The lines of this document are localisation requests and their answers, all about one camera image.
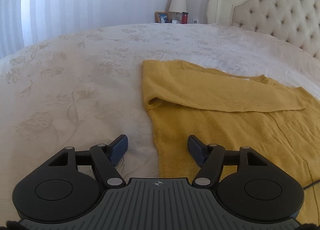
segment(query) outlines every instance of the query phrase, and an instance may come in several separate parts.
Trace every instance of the striped curtain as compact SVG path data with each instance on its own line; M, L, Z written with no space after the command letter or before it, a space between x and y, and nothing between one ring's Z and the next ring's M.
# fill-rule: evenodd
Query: striped curtain
M168 0L0 0L0 58L61 34L152 23Z

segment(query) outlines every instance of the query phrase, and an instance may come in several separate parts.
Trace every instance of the knit fabric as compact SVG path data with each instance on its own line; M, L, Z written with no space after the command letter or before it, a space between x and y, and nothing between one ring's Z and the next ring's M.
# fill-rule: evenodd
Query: knit fabric
M250 146L302 186L320 178L320 102L303 88L240 77L185 61L143 62L143 101L161 177L192 180L188 136L227 150ZM223 177L234 172L226 166ZM300 223L319 224L320 185L305 191Z

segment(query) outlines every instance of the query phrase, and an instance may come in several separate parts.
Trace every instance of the crosshair logo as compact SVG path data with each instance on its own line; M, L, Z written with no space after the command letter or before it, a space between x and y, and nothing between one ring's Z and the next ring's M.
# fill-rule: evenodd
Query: crosshair logo
M158 181L156 181L154 184L159 187L159 186L161 186L161 185L163 184L163 182L158 180Z

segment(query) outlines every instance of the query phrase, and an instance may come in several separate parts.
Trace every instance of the white lampshade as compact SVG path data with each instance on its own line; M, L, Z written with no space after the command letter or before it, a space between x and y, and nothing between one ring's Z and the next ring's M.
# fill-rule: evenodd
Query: white lampshade
M187 12L186 0L172 0L169 12L182 13Z

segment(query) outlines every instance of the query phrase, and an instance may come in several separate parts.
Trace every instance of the picture frame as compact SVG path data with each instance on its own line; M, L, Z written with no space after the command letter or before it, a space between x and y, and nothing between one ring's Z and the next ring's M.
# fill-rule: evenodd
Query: picture frame
M171 23L168 12L155 12L156 22L161 24Z
M173 24L181 24L181 20L179 20L179 19L172 19L172 20L171 20L171 23L173 23Z

